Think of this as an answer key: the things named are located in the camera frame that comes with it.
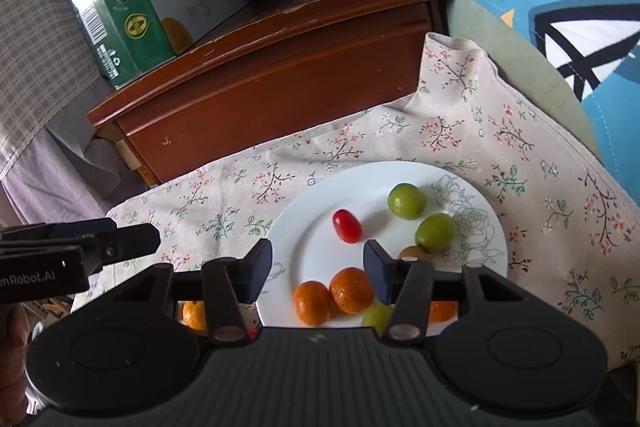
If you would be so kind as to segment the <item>brown kiwi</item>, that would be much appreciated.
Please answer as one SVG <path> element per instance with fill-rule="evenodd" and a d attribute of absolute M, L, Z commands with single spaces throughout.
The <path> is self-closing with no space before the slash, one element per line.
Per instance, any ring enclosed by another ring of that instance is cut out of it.
<path fill-rule="evenodd" d="M 416 261 L 416 260 L 424 260 L 426 262 L 432 261 L 432 256 L 424 251 L 420 246 L 408 246 L 404 248 L 398 255 L 399 259 L 404 259 L 406 261 Z"/>

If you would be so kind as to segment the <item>large spotted green fruit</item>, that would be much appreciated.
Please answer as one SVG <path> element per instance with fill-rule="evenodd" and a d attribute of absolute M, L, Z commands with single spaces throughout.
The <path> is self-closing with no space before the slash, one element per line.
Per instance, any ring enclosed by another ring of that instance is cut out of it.
<path fill-rule="evenodd" d="M 386 332 L 390 317 L 393 314 L 393 307 L 382 305 L 382 303 L 372 303 L 364 312 L 360 326 L 374 329 L 378 338 L 382 338 Z"/>

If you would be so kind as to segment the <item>large orange tangerine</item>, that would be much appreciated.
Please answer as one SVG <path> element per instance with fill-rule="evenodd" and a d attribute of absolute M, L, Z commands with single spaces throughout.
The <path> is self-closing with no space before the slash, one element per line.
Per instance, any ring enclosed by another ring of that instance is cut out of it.
<path fill-rule="evenodd" d="M 195 332 L 206 332 L 206 313 L 203 301 L 187 301 L 182 307 L 183 324 Z"/>

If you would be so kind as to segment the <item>green fruit bottom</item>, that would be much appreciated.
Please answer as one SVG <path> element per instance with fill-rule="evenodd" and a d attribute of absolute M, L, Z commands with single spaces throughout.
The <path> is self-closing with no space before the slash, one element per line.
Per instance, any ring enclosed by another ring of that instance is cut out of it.
<path fill-rule="evenodd" d="M 447 213 L 433 213 L 425 218 L 414 233 L 416 246 L 427 254 L 438 254 L 448 248 L 456 235 L 456 222 Z"/>

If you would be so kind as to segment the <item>small tangerine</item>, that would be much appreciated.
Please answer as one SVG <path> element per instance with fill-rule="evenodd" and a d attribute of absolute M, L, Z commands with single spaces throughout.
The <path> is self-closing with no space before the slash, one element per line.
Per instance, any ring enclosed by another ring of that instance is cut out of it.
<path fill-rule="evenodd" d="M 317 281 L 307 281 L 297 286 L 293 294 L 295 312 L 308 326 L 320 326 L 332 315 L 331 295 L 328 288 Z"/>

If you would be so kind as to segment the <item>white plate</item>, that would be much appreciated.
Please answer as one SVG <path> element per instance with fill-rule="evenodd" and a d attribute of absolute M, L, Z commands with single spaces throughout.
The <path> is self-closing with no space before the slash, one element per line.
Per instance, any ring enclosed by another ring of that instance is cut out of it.
<path fill-rule="evenodd" d="M 335 173 L 296 197 L 274 221 L 268 234 L 272 270 L 257 299 L 262 324 L 298 327 L 293 293 L 307 281 L 330 283 L 344 268 L 363 266 L 363 245 L 347 244 L 335 232 L 334 212 L 345 209 L 360 222 L 365 239 L 377 241 L 392 257 L 413 245 L 418 220 L 396 217 L 387 196 L 399 183 L 410 183 L 427 199 L 424 213 L 447 213 L 456 221 L 448 251 L 435 259 L 437 269 L 458 272 L 465 265 L 508 273 L 508 246 L 497 213 L 461 176 L 435 166 L 408 161 L 380 161 Z"/>

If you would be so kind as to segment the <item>checkered purple cloth cover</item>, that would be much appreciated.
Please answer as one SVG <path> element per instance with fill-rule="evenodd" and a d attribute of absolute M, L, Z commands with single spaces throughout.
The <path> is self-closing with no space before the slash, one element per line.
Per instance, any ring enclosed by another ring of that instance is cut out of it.
<path fill-rule="evenodd" d="M 94 132 L 112 91 L 68 0 L 1 0 L 1 223 L 101 218 L 145 185 Z"/>

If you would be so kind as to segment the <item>floral tablecloth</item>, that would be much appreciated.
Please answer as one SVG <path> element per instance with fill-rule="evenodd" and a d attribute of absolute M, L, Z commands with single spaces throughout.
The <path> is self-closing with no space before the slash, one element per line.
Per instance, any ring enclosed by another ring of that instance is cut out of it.
<path fill-rule="evenodd" d="M 380 161 L 435 166 L 471 183 L 506 236 L 503 276 L 592 329 L 612 365 L 638 359 L 638 206 L 468 40 L 428 36 L 408 98 L 211 162 L 110 217 L 154 225 L 155 260 L 196 270 L 268 239 L 308 188 Z"/>

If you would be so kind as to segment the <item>brown wooden cabinet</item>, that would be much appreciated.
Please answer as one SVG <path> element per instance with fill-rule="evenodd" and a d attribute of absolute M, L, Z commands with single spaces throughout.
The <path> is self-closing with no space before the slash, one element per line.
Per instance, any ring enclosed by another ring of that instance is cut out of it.
<path fill-rule="evenodd" d="M 163 183 L 280 136 L 416 91 L 447 0 L 280 0 L 245 8 L 189 52 L 91 109 Z"/>

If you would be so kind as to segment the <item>green sofa cushion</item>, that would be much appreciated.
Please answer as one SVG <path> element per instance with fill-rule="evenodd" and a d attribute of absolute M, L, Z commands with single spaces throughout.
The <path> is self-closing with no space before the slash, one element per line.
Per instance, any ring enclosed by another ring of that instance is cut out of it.
<path fill-rule="evenodd" d="M 447 24 L 450 37 L 478 44 L 497 65 L 501 78 L 591 153 L 600 154 L 590 121 L 568 83 L 517 31 L 475 0 L 448 0 Z"/>

